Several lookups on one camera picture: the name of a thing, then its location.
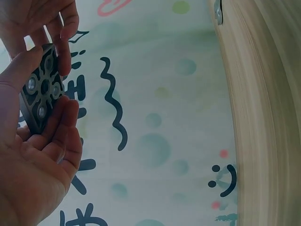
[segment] finger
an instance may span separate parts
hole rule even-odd
[[[11,64],[0,75],[1,84],[11,86],[19,94],[32,72],[39,66],[43,55],[41,47],[22,52],[15,57]]]
[[[41,152],[32,147],[28,142],[22,142],[20,154],[25,160],[27,160],[31,164],[34,164],[44,173],[51,175],[61,181],[63,187],[59,186],[57,188],[59,189],[57,195],[65,195],[65,192],[67,192],[69,189],[71,181],[67,173],[60,165],[57,164],[57,162],[50,159],[46,154],[44,154],[44,152]]]
[[[81,155],[82,145],[79,132],[75,127],[69,128],[65,156],[60,165],[66,171],[71,180],[79,170]]]
[[[67,96],[59,98],[42,134],[33,135],[28,139],[28,143],[30,143],[34,148],[42,150],[52,140],[68,101],[69,98]]]
[[[24,126],[22,128],[17,129],[17,135],[23,140],[27,141],[31,137],[30,130],[28,126]]]
[[[34,18],[34,25],[42,27],[52,21],[62,9],[72,2],[74,0],[44,0],[43,6],[39,7],[38,10],[32,10],[28,18]]]
[[[42,150],[55,162],[58,162],[65,150],[69,128],[76,126],[78,108],[78,102],[75,100],[71,100],[66,104],[62,119],[51,143]]]
[[[75,1],[61,10],[61,16],[64,22],[64,28],[61,31],[61,39],[68,41],[69,38],[75,35],[79,27],[79,15]]]
[[[19,53],[26,51],[26,44],[22,36],[12,35],[2,37],[1,39],[11,59],[14,59]]]
[[[55,162],[59,162],[65,154],[66,149],[67,132],[62,136],[56,137],[51,143],[49,143],[42,152]]]
[[[42,58],[42,48],[19,54],[0,75],[0,140],[12,146],[19,119],[19,93]]]
[[[60,16],[57,15],[46,27],[58,54],[59,73],[61,76],[66,76],[71,70],[71,55],[68,40],[61,39],[63,24]]]
[[[42,46],[44,44],[48,44],[49,40],[48,37],[46,35],[45,29],[44,27],[41,27],[39,29],[37,29],[36,31],[34,31],[31,35],[30,35],[33,43],[36,46]]]

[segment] green circle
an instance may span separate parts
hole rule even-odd
[[[168,98],[169,97],[169,91],[164,87],[159,87],[155,90],[155,96],[157,98]]]
[[[111,193],[115,198],[124,199],[127,197],[127,187],[123,184],[113,184],[111,186]]]
[[[156,168],[169,159],[171,146],[160,134],[150,133],[138,139],[134,151],[136,159],[142,166]]]
[[[189,165],[185,160],[176,160],[172,164],[173,173],[177,176],[183,176],[188,173]]]
[[[159,114],[150,113],[148,116],[146,116],[145,123],[149,128],[155,129],[161,125],[162,119]]]
[[[192,75],[197,70],[197,64],[190,59],[181,59],[175,65],[175,71],[179,75]]]
[[[185,14],[190,10],[190,5],[185,1],[177,1],[173,5],[173,12],[176,14]]]

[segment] teal bubble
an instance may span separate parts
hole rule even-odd
[[[145,123],[148,127],[154,129],[154,128],[158,128],[161,125],[162,119],[161,116],[158,115],[157,113],[151,113],[148,116],[146,116]]]
[[[147,220],[138,222],[137,224],[135,224],[135,226],[165,226],[165,225],[157,220],[147,219]]]
[[[175,71],[179,75],[192,75],[196,70],[197,64],[190,59],[181,59],[175,66]]]
[[[188,173],[189,165],[185,160],[176,160],[172,164],[172,171],[177,176],[183,176]]]
[[[171,147],[160,134],[150,133],[140,137],[135,147],[138,162],[147,167],[155,168],[163,165],[169,158]]]
[[[171,196],[171,199],[173,202],[178,203],[178,204],[184,204],[188,202],[188,198],[185,194],[183,193],[175,193]]]
[[[115,198],[125,199],[127,198],[127,187],[120,183],[113,184],[111,186],[111,194]]]
[[[91,111],[93,113],[97,113],[97,115],[101,119],[106,119],[108,117],[115,117],[117,113],[116,108],[104,99],[108,90],[109,87],[100,88],[94,93],[90,101],[89,108],[91,108]],[[116,90],[113,92],[112,96],[114,99],[120,102],[120,95]]]

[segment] black wavy line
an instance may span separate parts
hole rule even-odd
[[[122,151],[125,148],[125,146],[127,145],[127,131],[124,128],[124,126],[120,124],[120,121],[122,119],[122,114],[123,114],[122,106],[112,96],[113,92],[114,92],[114,89],[115,89],[115,86],[116,86],[116,80],[115,80],[115,77],[113,75],[108,73],[108,70],[109,70],[110,65],[111,65],[110,59],[107,58],[107,57],[102,57],[102,58],[100,58],[100,60],[105,62],[105,67],[104,67],[104,70],[102,71],[100,77],[110,81],[110,88],[109,88],[107,94],[104,96],[104,99],[116,108],[117,114],[116,114],[116,117],[115,117],[115,119],[112,123],[112,126],[114,128],[116,128],[122,135],[122,140],[121,140],[121,142],[118,146],[118,151]]]

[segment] teal printed character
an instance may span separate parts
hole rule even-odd
[[[221,215],[216,217],[215,221],[230,221],[229,226],[235,226],[237,221],[237,214],[231,213],[229,215]]]

